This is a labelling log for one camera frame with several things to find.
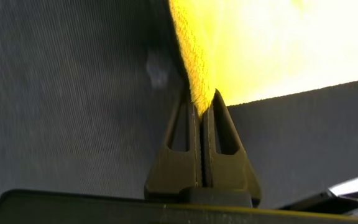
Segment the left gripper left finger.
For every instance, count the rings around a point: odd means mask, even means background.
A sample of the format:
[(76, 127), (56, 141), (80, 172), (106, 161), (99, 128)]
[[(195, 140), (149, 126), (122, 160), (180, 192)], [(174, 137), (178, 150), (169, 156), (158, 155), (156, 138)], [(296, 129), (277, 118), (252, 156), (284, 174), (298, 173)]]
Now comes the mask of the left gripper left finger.
[[(185, 107), (185, 150), (172, 149), (181, 107)], [(179, 200), (186, 189), (201, 187), (200, 124), (190, 94), (182, 91), (174, 104), (164, 139), (144, 184), (146, 200)]]

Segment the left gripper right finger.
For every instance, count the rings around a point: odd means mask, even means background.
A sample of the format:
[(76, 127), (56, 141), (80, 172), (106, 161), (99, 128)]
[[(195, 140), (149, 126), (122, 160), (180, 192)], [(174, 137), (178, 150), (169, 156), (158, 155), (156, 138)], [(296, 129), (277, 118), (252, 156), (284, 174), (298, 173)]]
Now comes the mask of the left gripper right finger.
[(258, 206), (262, 190), (219, 91), (202, 120), (204, 186), (232, 206)]

